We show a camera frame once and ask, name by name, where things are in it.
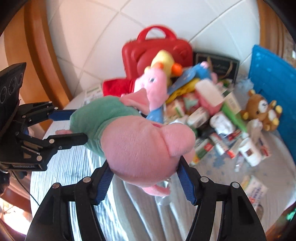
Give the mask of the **pink pig plush green shirt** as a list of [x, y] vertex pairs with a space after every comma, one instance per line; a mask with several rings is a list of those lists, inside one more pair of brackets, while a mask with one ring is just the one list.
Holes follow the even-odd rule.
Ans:
[[106, 96], [77, 109], [69, 129], [56, 134], [86, 134], [85, 147], [105, 158], [116, 176], [149, 195], [164, 197], [171, 191], [158, 184], [177, 171], [180, 157], [192, 161], [195, 134], [182, 123], [150, 121], [143, 117], [148, 111], [144, 90]]

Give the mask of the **pink pig plush red dress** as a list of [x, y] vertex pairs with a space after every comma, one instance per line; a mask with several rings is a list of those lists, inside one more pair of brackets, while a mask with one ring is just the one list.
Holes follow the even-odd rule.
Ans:
[[160, 108], [168, 99], [167, 75], [163, 64], [147, 67], [139, 78], [115, 78], [106, 80], [102, 84], [103, 95], [121, 97], [125, 94], [137, 92], [144, 88], [149, 100], [151, 111]]

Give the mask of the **blue foam boomerang toy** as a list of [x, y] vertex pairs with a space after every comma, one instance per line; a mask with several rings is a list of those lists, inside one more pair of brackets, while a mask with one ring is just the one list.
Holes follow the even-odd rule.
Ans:
[[[193, 67], [186, 69], [183, 74], [168, 87], [167, 94], [171, 96], [174, 92], [179, 92], [181, 95], [186, 92], [192, 92], [195, 87], [193, 79], [212, 79], [211, 71], [207, 62], [199, 63]], [[147, 116], [148, 120], [164, 123], [164, 104], [166, 100], [161, 102], [159, 108], [153, 109]]]

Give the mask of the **blue white tissue pack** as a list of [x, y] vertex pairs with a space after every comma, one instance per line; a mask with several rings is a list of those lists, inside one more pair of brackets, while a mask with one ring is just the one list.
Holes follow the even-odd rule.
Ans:
[[260, 204], [262, 197], [268, 192], [268, 188], [259, 181], [255, 176], [244, 176], [241, 186], [245, 191], [252, 206], [256, 210]]

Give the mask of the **white jar brown label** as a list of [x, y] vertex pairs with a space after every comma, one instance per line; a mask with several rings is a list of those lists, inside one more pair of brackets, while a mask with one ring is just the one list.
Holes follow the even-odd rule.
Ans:
[[261, 162], [261, 153], [251, 138], [245, 138], [240, 143], [239, 151], [250, 166], [255, 167]]

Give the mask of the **white plush rabbit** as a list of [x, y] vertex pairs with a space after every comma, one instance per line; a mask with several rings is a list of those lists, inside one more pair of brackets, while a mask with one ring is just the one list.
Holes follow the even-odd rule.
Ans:
[[254, 144], [259, 142], [259, 139], [262, 136], [262, 129], [263, 124], [259, 119], [253, 119], [247, 123], [247, 132]]

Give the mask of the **red plastic carry case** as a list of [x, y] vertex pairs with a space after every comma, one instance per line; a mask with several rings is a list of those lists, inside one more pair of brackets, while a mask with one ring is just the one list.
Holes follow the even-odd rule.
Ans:
[[[152, 29], [162, 31], [165, 36], [148, 39], [147, 34]], [[154, 25], [142, 30], [135, 40], [123, 46], [122, 59], [126, 77], [131, 79], [140, 77], [161, 50], [169, 52], [175, 62], [182, 67], [193, 65], [193, 50], [189, 42], [179, 39], [171, 29], [165, 26]]]

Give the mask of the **brown teddy bear plush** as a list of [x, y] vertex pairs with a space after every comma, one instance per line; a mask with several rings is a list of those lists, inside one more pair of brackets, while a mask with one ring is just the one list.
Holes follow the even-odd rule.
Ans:
[[248, 91], [249, 99], [244, 110], [240, 111], [243, 120], [251, 121], [258, 119], [263, 124], [263, 130], [267, 132], [274, 131], [280, 124], [280, 116], [283, 112], [282, 107], [277, 105], [276, 100], [268, 103], [255, 90]]

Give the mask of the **yellow duck plush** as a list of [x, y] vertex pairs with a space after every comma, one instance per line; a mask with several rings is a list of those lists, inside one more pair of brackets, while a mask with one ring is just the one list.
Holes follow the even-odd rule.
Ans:
[[183, 67], [175, 62], [173, 56], [166, 50], [159, 51], [151, 62], [152, 68], [162, 69], [167, 78], [178, 77], [183, 73]]

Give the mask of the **white pink tissue pack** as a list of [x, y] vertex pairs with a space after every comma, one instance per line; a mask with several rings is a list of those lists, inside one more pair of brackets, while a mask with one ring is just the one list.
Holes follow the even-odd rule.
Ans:
[[197, 82], [195, 90], [200, 106], [205, 108], [210, 116], [220, 111], [224, 97], [210, 79], [203, 79]]

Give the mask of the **blue plastic storage crate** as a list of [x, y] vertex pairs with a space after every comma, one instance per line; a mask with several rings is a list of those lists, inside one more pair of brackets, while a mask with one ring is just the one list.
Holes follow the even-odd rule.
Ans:
[[282, 106], [278, 132], [295, 160], [295, 68], [271, 51], [254, 45], [248, 78], [257, 93]]

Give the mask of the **black gift bag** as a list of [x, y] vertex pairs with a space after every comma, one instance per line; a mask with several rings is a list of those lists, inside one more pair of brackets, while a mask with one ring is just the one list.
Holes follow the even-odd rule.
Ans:
[[193, 52], [193, 63], [198, 64], [207, 61], [211, 71], [218, 75], [218, 79], [230, 79], [236, 82], [240, 61], [226, 55], [219, 55], [207, 52]]

